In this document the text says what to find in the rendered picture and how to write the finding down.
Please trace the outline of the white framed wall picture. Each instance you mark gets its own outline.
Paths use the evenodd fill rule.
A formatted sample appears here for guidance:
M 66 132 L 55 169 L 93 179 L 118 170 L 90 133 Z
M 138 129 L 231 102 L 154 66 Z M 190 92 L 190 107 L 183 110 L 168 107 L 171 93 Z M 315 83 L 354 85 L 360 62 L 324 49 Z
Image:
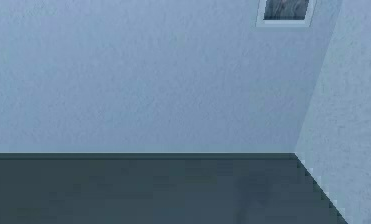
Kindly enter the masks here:
M 260 0 L 256 26 L 305 28 L 311 24 L 317 0 Z

